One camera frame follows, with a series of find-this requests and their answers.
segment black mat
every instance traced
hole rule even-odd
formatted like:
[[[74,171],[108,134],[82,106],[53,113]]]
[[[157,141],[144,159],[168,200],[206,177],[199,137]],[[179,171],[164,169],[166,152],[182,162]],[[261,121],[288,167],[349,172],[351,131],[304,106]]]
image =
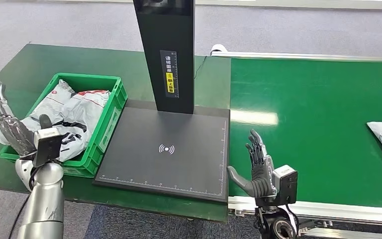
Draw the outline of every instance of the black mat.
[[[229,110],[128,101],[95,184],[227,202]]]

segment gray carpet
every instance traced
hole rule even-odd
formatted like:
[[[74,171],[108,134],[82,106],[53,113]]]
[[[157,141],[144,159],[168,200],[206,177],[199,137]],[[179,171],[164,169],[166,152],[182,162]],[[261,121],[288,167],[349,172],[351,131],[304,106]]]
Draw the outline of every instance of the gray carpet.
[[[195,52],[382,56],[382,11],[197,6]],[[28,42],[142,51],[132,4],[0,1],[0,69]],[[25,195],[0,191],[0,239]],[[252,217],[227,224],[65,203],[66,239],[258,238]]]

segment green plastic crate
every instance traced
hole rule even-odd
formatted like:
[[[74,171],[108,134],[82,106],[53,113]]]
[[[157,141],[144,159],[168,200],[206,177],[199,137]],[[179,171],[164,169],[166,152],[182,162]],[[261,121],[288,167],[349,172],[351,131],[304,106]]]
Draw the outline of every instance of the green plastic crate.
[[[62,164],[65,175],[93,178],[128,96],[120,77],[58,73],[46,86],[27,116],[55,88],[59,83],[59,79],[67,82],[76,92],[90,90],[108,90],[111,92],[87,148],[80,155]],[[0,157],[12,162],[19,158],[18,154],[10,146],[4,146],[1,149]]]

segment green table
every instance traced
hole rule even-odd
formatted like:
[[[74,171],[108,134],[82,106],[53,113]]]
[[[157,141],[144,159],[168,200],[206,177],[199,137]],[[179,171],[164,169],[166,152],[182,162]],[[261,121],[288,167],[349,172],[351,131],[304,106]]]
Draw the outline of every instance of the green table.
[[[195,58],[196,69],[203,59]],[[14,114],[24,117],[58,72],[120,76],[129,99],[154,100],[143,52],[28,44],[0,72]],[[216,89],[216,94],[212,94],[212,89]],[[195,92],[197,105],[229,108],[230,59],[207,58],[198,71]],[[0,189],[27,192],[14,164],[1,158]],[[80,202],[216,221],[227,218],[225,204],[99,187],[86,178],[64,176],[64,194],[66,199]]]
[[[202,60],[195,58],[196,68]],[[17,116],[27,113],[57,72],[120,76],[130,99],[153,100],[142,52],[29,44],[0,72]],[[289,164],[299,171],[298,201],[382,207],[382,146],[366,126],[382,121],[382,62],[208,57],[195,80],[195,103],[228,108],[229,99],[229,163],[239,173],[249,178],[244,143],[254,128],[276,167]],[[98,187],[85,178],[64,181],[68,200],[216,221],[227,217],[222,204]],[[0,188],[26,192],[13,164],[3,159]],[[229,184],[230,201],[244,195]]]

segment yellow label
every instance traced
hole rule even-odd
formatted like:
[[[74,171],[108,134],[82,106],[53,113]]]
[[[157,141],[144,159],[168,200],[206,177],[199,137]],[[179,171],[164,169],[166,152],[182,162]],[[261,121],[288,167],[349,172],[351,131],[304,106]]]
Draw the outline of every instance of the yellow label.
[[[173,73],[166,72],[166,86],[169,93],[174,93],[174,75]]]

